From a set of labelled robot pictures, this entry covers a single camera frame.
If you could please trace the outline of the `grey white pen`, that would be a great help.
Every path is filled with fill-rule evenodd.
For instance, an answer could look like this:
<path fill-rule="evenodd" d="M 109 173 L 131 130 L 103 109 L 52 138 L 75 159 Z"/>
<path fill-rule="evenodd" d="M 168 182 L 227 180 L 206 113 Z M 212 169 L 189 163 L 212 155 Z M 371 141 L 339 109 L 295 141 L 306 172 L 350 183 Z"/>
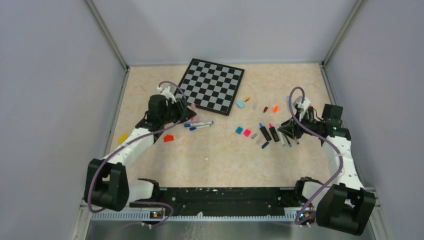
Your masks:
<path fill-rule="evenodd" d="M 280 131 L 277 131 L 277 133 L 278 133 L 278 136 L 279 136 L 279 139 L 280 139 L 281 145 L 282 145 L 283 147 L 285 147 L 285 146 L 286 146 L 286 143 L 285 143 L 285 139 L 284 139 L 283 134 L 282 134 Z"/>

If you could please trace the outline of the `pale purple highlighter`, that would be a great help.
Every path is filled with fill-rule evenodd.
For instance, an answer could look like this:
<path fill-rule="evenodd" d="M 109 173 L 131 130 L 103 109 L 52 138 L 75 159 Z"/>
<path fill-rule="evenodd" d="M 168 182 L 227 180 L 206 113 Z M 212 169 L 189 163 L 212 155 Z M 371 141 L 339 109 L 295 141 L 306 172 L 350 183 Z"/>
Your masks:
<path fill-rule="evenodd" d="M 202 119 L 199 116 L 195 116 L 191 120 L 192 120 L 193 123 L 198 123 L 198 122 L 202 121 Z"/>

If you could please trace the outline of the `black highlighter pink cap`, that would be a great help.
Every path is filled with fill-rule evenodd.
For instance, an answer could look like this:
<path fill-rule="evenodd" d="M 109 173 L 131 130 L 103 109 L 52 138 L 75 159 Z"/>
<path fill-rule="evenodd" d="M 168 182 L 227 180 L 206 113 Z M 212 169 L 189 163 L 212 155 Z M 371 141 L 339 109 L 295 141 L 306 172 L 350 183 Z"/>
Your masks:
<path fill-rule="evenodd" d="M 278 133 L 277 133 L 277 130 L 276 130 L 276 128 L 271 124 L 271 123 L 269 123 L 269 131 L 270 131 L 270 133 L 271 133 L 271 137 L 272 137 L 272 139 L 275 141 L 275 142 L 279 142 L 280 141 L 280 137 L 279 137 L 279 135 L 278 135 Z"/>

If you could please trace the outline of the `black highlighter orange cap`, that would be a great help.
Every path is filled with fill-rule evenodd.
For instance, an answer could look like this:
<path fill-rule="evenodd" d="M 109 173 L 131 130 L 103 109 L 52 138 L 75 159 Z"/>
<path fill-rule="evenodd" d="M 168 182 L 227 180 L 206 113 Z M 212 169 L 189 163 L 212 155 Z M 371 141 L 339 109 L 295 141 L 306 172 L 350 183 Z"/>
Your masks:
<path fill-rule="evenodd" d="M 315 119 L 315 109 L 313 108 L 312 105 L 309 105 L 307 112 L 308 112 L 309 119 L 314 120 Z"/>

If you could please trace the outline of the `black highlighter blue cap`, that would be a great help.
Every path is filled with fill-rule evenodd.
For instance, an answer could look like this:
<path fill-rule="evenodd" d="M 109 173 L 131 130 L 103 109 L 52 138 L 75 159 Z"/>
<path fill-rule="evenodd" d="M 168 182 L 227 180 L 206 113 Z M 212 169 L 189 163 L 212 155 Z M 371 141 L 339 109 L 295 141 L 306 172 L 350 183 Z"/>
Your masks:
<path fill-rule="evenodd" d="M 263 134 L 263 136 L 264 136 L 264 138 L 265 138 L 265 140 L 266 140 L 267 142 L 269 142 L 269 141 L 271 141 L 271 140 L 272 140 L 272 137 L 271 137 L 271 135 L 269 134 L 269 132 L 268 132 L 267 128 L 266 128 L 263 124 L 261 124 L 261 123 L 259 123 L 259 130 L 260 130 L 260 132 Z"/>

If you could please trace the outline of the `dark blue pen cap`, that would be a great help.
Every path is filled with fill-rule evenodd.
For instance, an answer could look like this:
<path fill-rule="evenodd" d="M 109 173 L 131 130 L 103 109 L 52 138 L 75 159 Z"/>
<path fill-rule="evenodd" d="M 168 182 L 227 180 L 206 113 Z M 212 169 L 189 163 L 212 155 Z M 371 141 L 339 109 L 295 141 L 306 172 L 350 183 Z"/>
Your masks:
<path fill-rule="evenodd" d="M 264 149 L 267 145 L 269 144 L 269 142 L 267 141 L 267 142 L 265 142 L 262 146 L 261 146 L 261 148 L 262 149 Z"/>

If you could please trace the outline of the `pink cap of highlighter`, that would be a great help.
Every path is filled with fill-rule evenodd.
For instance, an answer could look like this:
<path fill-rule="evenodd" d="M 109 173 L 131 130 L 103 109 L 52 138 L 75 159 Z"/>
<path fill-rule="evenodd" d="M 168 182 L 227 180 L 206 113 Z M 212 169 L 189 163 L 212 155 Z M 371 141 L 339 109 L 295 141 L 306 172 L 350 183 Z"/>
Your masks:
<path fill-rule="evenodd" d="M 243 132 L 243 135 L 244 135 L 245 137 L 249 137 L 249 136 L 250 136 L 250 134 L 251 134 L 251 130 L 250 130 L 250 129 L 246 129 L 246 130 Z"/>

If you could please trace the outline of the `blue cap of highlighter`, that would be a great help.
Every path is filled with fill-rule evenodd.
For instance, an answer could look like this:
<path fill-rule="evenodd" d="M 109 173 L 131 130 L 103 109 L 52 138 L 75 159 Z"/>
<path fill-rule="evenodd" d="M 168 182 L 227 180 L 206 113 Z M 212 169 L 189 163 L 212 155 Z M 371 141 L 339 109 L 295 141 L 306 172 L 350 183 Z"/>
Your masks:
<path fill-rule="evenodd" d="M 239 126 L 239 127 L 237 127 L 235 132 L 240 135 L 243 132 L 243 128 Z"/>

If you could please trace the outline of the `light blue highlighter cap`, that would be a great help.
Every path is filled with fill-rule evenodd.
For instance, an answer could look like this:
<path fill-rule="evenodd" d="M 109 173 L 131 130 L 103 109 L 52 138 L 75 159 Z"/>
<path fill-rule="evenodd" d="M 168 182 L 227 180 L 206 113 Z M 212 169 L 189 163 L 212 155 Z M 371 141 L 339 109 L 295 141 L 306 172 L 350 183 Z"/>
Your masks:
<path fill-rule="evenodd" d="M 236 105 L 240 108 L 243 109 L 245 107 L 245 104 L 242 101 L 237 101 Z"/>

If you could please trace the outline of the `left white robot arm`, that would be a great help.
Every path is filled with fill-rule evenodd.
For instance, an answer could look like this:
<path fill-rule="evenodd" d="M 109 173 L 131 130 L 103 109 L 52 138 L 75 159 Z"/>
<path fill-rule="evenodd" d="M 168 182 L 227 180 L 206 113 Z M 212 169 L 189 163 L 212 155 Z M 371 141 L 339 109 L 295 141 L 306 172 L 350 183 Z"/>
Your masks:
<path fill-rule="evenodd" d="M 129 182 L 127 170 L 152 146 L 164 131 L 196 117 L 182 98 L 152 95 L 148 110 L 129 137 L 102 159 L 92 159 L 87 167 L 84 201 L 90 208 L 121 211 L 127 204 L 142 200 L 154 207 L 160 202 L 159 184 L 140 178 Z"/>

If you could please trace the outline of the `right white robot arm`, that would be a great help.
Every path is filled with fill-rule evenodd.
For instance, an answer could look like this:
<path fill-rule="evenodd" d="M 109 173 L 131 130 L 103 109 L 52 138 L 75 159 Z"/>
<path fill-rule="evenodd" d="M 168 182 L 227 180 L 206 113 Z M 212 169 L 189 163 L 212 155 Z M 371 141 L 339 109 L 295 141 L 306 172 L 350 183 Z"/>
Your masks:
<path fill-rule="evenodd" d="M 351 152 L 351 134 L 343 127 L 343 107 L 325 104 L 321 118 L 308 101 L 294 103 L 292 117 L 278 131 L 298 140 L 303 134 L 318 137 L 327 157 L 330 178 L 326 182 L 302 177 L 297 181 L 293 200 L 303 206 L 297 213 L 297 225 L 320 227 L 360 236 L 365 230 L 376 197 L 359 180 Z"/>

